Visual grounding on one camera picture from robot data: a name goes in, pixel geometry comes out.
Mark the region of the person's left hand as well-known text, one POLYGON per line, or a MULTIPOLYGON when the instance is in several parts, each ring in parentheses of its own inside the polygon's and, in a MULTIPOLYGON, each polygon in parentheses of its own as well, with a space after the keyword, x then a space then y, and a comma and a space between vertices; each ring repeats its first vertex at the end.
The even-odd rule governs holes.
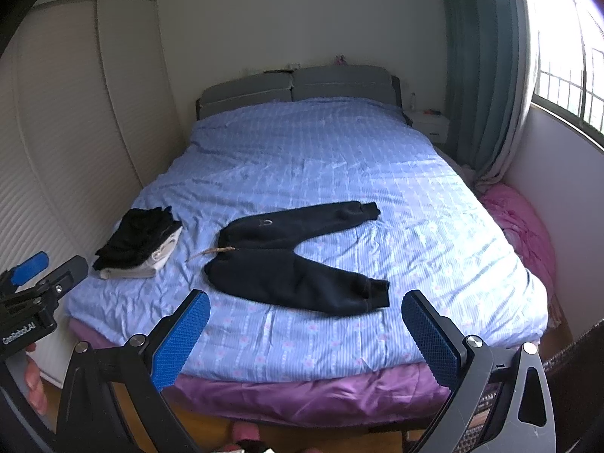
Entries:
POLYGON ((27 365, 25 370, 25 383, 28 389, 27 399, 34 410, 38 414, 44 416, 48 408, 48 399, 44 390, 40 368, 30 356, 30 353, 33 353, 35 349, 35 344, 31 344, 26 348, 27 365))

